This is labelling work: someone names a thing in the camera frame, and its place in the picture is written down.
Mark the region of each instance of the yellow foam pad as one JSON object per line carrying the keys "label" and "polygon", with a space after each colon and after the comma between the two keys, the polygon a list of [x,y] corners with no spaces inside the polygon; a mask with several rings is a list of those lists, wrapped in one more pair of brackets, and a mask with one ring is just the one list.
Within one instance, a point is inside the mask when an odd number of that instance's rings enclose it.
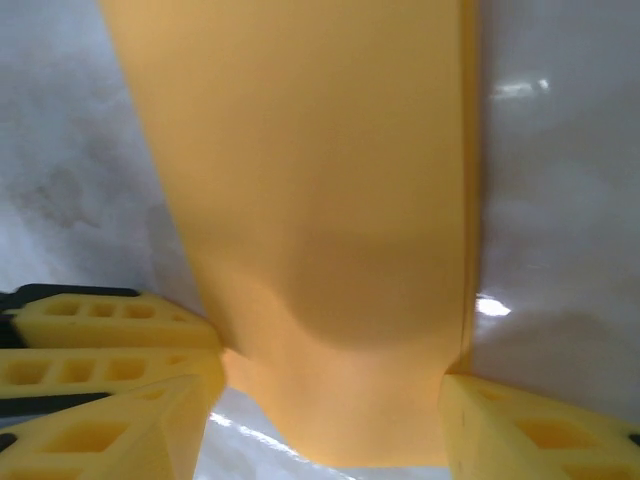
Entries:
{"label": "yellow foam pad", "polygon": [[218,352],[179,348],[0,350],[0,398],[119,393],[180,375],[200,375],[209,403],[220,396]]}
{"label": "yellow foam pad", "polygon": [[313,460],[443,465],[475,293],[471,2],[102,6],[245,389]]}
{"label": "yellow foam pad", "polygon": [[158,296],[60,294],[36,300],[11,322],[31,348],[187,347],[220,352],[204,319]]}
{"label": "yellow foam pad", "polygon": [[181,376],[0,430],[8,480],[188,480],[210,404]]}
{"label": "yellow foam pad", "polygon": [[640,425],[459,375],[440,412],[455,480],[640,479]]}

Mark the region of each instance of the yellow vertical plate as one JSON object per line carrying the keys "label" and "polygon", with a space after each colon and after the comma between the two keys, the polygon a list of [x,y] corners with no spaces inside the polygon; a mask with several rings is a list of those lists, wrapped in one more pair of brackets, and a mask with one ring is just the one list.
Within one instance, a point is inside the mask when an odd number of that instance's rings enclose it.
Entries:
{"label": "yellow vertical plate", "polygon": [[470,3],[102,1],[209,315],[313,460],[445,463],[436,397],[474,293]]}

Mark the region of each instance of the rectangular cutout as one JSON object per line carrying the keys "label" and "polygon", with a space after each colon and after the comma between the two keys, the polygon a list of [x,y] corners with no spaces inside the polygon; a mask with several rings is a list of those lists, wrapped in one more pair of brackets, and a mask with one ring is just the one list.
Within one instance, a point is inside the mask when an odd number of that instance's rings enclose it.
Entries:
{"label": "rectangular cutout", "polygon": [[78,313],[80,310],[80,302],[75,300],[58,300],[52,303],[44,311],[47,315],[65,315],[71,316]]}
{"label": "rectangular cutout", "polygon": [[505,395],[498,392],[494,392],[492,390],[485,390],[481,388],[478,390],[478,393],[482,395],[484,398],[486,398],[487,400],[491,400],[492,402],[501,402],[507,399]]}
{"label": "rectangular cutout", "polygon": [[107,366],[106,380],[136,380],[147,368],[142,358],[114,358]]}
{"label": "rectangular cutout", "polygon": [[563,470],[572,480],[636,480],[637,472],[624,466],[568,465]]}
{"label": "rectangular cutout", "polygon": [[156,309],[151,305],[141,303],[132,303],[124,307],[125,318],[151,318],[155,313]]}
{"label": "rectangular cutout", "polygon": [[91,358],[70,358],[64,362],[58,381],[61,383],[88,382],[95,366],[96,361]]}
{"label": "rectangular cutout", "polygon": [[188,357],[186,355],[171,355],[167,358],[167,365],[177,365],[184,362]]}
{"label": "rectangular cutout", "polygon": [[583,449],[598,445],[590,434],[564,420],[529,419],[515,423],[542,449]]}
{"label": "rectangular cutout", "polygon": [[124,422],[84,421],[67,427],[42,451],[46,453],[100,453],[129,427]]}
{"label": "rectangular cutout", "polygon": [[94,303],[89,309],[90,317],[112,317],[116,311],[113,303]]}
{"label": "rectangular cutout", "polygon": [[4,380],[10,385],[36,385],[42,382],[51,360],[16,360],[11,362],[4,373]]}
{"label": "rectangular cutout", "polygon": [[7,480],[75,480],[80,473],[76,468],[20,468],[9,472]]}

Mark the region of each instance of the white surface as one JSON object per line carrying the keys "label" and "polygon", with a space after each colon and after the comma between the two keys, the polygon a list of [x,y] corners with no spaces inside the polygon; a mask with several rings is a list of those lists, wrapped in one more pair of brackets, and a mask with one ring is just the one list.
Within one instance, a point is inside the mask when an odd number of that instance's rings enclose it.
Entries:
{"label": "white surface", "polygon": [[[482,4],[476,371],[640,421],[640,3]],[[0,0],[0,22],[0,290],[131,286],[198,310],[95,6]],[[237,392],[214,413],[203,480],[446,478],[309,464]]]}

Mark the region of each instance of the black strip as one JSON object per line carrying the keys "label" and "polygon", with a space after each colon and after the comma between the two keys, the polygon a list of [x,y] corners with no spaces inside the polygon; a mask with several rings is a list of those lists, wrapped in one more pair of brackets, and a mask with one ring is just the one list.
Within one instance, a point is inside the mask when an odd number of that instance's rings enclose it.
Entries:
{"label": "black strip", "polygon": [[62,293],[77,295],[105,295],[111,297],[137,297],[140,292],[132,288],[86,287],[80,285],[54,285],[48,283],[30,283],[0,299],[0,313],[24,307],[27,303],[53,297]]}
{"label": "black strip", "polygon": [[13,315],[0,313],[0,349],[27,348],[20,330],[13,323]]}
{"label": "black strip", "polygon": [[630,433],[629,440],[631,440],[633,443],[635,443],[637,446],[640,447],[640,433]]}
{"label": "black strip", "polygon": [[94,400],[100,400],[109,395],[109,393],[98,392],[47,395],[44,397],[0,398],[0,418],[47,415],[93,402]]}
{"label": "black strip", "polygon": [[0,453],[16,443],[16,440],[18,440],[18,437],[13,433],[0,433]]}

